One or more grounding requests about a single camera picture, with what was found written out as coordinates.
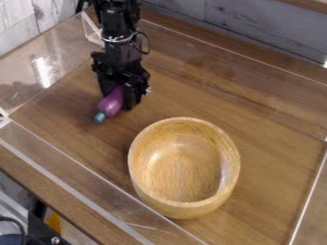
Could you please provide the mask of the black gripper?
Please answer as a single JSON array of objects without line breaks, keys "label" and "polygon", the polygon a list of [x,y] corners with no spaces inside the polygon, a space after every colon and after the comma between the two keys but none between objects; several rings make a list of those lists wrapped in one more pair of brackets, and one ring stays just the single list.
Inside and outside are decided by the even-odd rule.
[{"label": "black gripper", "polygon": [[92,70],[105,97],[115,86],[123,85],[123,109],[132,110],[147,94],[149,73],[141,66],[143,50],[140,41],[105,42],[104,51],[93,52]]}]

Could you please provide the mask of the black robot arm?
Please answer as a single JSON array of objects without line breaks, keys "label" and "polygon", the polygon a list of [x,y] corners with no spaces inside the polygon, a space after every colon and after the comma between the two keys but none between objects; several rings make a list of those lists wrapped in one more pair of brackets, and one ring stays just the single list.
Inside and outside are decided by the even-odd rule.
[{"label": "black robot arm", "polygon": [[140,0],[79,0],[93,8],[103,27],[103,52],[91,54],[92,70],[103,96],[113,94],[121,88],[123,108],[131,110],[141,101],[149,88],[149,73],[141,66],[141,59],[149,54],[143,50],[141,38],[147,34],[139,29]]}]

